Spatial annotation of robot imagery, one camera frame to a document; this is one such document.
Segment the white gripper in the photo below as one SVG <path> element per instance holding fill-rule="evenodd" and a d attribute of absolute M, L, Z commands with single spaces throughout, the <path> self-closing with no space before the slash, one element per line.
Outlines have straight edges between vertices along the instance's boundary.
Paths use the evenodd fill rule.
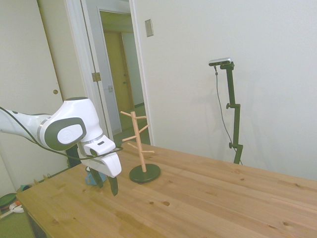
<path fill-rule="evenodd" d="M 81 162 L 90 167 L 88 172 L 88 185 L 103 187 L 103 183 L 108 179 L 113 196 L 118 194 L 117 175 L 121 173 L 121 163 L 118 155 L 113 152 L 115 143 L 105 135 L 98 138 L 79 142 L 80 153 L 87 160 Z"/>

